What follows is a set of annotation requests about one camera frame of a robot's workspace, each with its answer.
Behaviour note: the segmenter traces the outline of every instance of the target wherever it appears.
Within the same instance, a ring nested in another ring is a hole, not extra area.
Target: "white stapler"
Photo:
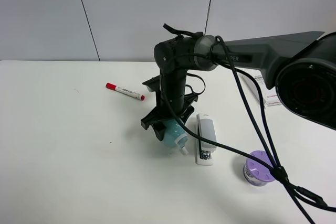
[[[199,136],[217,142],[214,123],[207,114],[196,116],[196,132]],[[196,139],[195,141],[195,161],[199,165],[213,165],[213,152],[216,146]]]

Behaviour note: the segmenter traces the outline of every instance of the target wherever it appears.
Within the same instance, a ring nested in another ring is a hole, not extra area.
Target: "gray wall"
[[[153,60],[162,28],[204,31],[209,0],[83,0],[101,60]],[[0,59],[98,60],[80,0],[0,0]],[[335,0],[213,0],[226,40],[336,30]]]

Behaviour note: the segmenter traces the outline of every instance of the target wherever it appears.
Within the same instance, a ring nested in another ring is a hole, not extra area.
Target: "white table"
[[[155,106],[141,83],[158,73],[151,62],[1,61],[0,223],[307,223],[278,182],[258,188],[244,180],[245,158],[217,149],[214,166],[198,166],[192,140],[185,157],[141,127]],[[206,112],[220,142],[261,149],[232,73],[198,74],[207,89],[187,126]],[[258,103],[246,95],[260,123]],[[283,106],[266,112],[290,180],[336,206],[336,132]],[[303,205],[316,223],[335,223],[335,214]]]

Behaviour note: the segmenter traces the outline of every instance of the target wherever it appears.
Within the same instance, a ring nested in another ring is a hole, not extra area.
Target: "red marker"
[[[131,90],[123,89],[121,87],[118,87],[118,86],[110,84],[110,83],[106,83],[106,87],[108,89],[114,90],[114,91],[119,92],[119,93],[126,94],[126,95],[128,95],[130,97],[133,97],[133,98],[136,98],[138,100],[141,100],[141,101],[145,100],[145,96],[144,95],[135,93],[135,92],[133,92]]]

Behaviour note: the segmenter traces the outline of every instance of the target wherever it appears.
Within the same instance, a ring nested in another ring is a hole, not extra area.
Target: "purple container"
[[[254,151],[251,152],[250,155],[272,166],[271,161],[267,157],[265,151]],[[243,173],[246,180],[251,185],[254,186],[264,186],[267,183],[275,180],[271,175],[271,173],[269,172],[269,169],[267,169],[264,165],[260,164],[259,162],[254,161],[253,159],[250,158],[246,159],[246,164],[244,165]]]

